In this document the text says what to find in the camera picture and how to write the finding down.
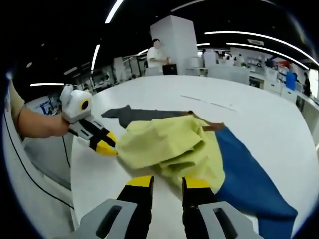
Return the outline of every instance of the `round table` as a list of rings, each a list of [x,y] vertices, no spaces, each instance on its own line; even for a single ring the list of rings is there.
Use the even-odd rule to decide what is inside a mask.
[[[93,96],[92,114],[117,140],[125,133],[118,119],[102,118],[112,108],[193,110],[210,122],[224,122],[250,150],[284,199],[298,211],[293,234],[313,210],[319,191],[314,142],[295,105],[269,92],[214,78],[154,76],[137,78]],[[124,185],[149,169],[132,171],[116,157],[102,157],[73,141],[71,188],[78,221]],[[181,194],[155,176],[148,238],[186,238]],[[258,221],[248,216],[258,231]]]

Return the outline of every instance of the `desk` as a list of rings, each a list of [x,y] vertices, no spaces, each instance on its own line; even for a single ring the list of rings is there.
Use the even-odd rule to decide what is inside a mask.
[[[93,96],[92,114],[119,139],[125,130],[117,119],[102,118],[101,113],[127,104],[134,109],[194,110],[210,122],[224,122],[265,169],[284,199],[298,211],[294,233],[311,213],[319,191],[317,155],[302,115],[290,102],[231,81],[153,76],[97,93]],[[77,220],[106,199],[117,198],[132,176],[148,173],[148,169],[131,171],[116,157],[98,156],[74,140],[71,188]],[[258,231],[256,217],[249,218]],[[180,194],[158,176],[148,238],[186,238]]]

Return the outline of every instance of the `human hand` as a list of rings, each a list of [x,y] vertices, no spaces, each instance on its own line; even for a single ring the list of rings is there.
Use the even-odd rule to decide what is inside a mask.
[[[62,114],[51,116],[51,128],[53,136],[64,136],[68,133],[69,122],[62,117]]]

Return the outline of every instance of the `black cable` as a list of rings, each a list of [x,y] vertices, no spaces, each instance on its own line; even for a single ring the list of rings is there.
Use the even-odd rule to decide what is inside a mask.
[[[35,180],[31,177],[31,175],[29,174],[29,172],[28,172],[27,169],[25,168],[25,165],[24,165],[24,163],[22,162],[22,159],[20,158],[20,155],[18,154],[17,149],[15,148],[15,145],[14,145],[13,140],[12,140],[12,138],[11,138],[11,134],[10,134],[10,131],[9,131],[9,127],[8,127],[8,124],[7,124],[7,121],[6,121],[6,116],[5,116],[5,114],[4,114],[4,120],[5,120],[6,128],[7,128],[7,130],[8,130],[8,134],[9,134],[11,143],[12,143],[12,145],[13,145],[13,147],[14,147],[14,150],[15,150],[16,154],[18,155],[19,160],[20,160],[20,162],[21,162],[21,164],[22,164],[22,166],[23,166],[25,172],[27,173],[27,175],[28,175],[29,178],[31,179],[31,181],[32,181],[39,189],[41,189],[43,192],[45,192],[47,195],[51,196],[52,198],[54,198],[54,199],[56,199],[56,200],[58,200],[58,201],[64,203],[65,205],[69,206],[70,208],[74,209],[74,207],[71,206],[70,204],[64,202],[63,200],[61,200],[61,199],[55,197],[54,195],[50,194],[49,192],[45,191],[45,190],[44,190],[43,188],[41,188],[41,187],[35,182]]]
[[[64,151],[65,151],[66,161],[68,162],[69,168],[71,168],[70,161],[69,161],[69,157],[68,157],[68,153],[66,152],[65,141],[64,141],[64,137],[63,137],[63,136],[62,136],[62,140],[63,140],[63,145],[64,145]]]

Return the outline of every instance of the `dark gray cloth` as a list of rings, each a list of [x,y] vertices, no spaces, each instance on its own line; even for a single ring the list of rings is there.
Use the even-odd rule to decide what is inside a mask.
[[[185,116],[185,111],[158,111],[158,110],[135,110],[129,105],[123,108],[110,109],[101,114],[104,118],[118,118],[120,126],[127,128],[133,121],[150,121],[155,119],[164,119],[169,117]]]

